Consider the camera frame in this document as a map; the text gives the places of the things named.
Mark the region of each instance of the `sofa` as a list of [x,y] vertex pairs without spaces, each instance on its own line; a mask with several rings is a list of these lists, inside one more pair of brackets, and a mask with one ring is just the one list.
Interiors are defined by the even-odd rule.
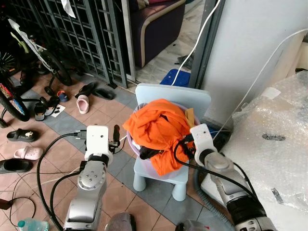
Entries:
[[185,0],[169,0],[130,10],[135,64],[144,67],[179,36]]

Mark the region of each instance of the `plastic bottle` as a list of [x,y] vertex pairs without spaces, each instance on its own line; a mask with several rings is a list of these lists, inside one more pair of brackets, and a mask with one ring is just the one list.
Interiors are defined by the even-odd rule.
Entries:
[[18,228],[20,231],[48,231],[49,224],[46,221],[35,220],[32,218],[26,218],[18,222]]

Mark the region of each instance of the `silver robot arm segment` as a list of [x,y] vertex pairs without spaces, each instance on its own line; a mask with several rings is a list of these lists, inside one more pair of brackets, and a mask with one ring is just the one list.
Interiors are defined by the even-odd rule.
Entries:
[[95,231],[100,223],[102,197],[107,188],[107,166],[113,160],[109,151],[108,127],[87,127],[87,161],[78,176],[76,197],[71,201],[64,230]]
[[[233,162],[217,152],[206,124],[191,128],[191,134],[198,165],[228,177],[251,191],[242,175],[234,169]],[[214,175],[211,175],[211,179],[232,216],[236,231],[277,231],[258,200],[228,180]]]

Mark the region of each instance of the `bicycle tire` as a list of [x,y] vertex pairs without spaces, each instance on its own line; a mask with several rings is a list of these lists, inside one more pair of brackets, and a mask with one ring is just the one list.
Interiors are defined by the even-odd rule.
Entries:
[[51,66],[52,69],[55,69],[57,72],[56,77],[61,83],[66,86],[71,86],[73,84],[73,81],[63,64],[52,53],[48,50],[43,50],[40,54],[48,65]]
[[0,51],[0,69],[7,72],[9,76],[20,71],[20,59],[17,55],[7,51]]
[[[13,96],[13,99],[9,100],[4,94],[4,91],[6,91],[6,94],[10,93]],[[9,83],[9,80],[4,80],[0,83],[0,103],[12,116],[16,117],[17,119],[24,122],[30,119],[28,109],[24,105],[22,99],[14,92],[13,86]]]

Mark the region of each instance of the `metal grille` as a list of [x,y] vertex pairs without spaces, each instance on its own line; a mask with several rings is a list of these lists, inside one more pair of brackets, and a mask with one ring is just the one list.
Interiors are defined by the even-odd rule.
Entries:
[[60,0],[12,0],[11,5],[18,23],[41,27],[49,44],[73,55],[89,73],[126,88],[113,1],[70,2],[76,19],[64,11]]

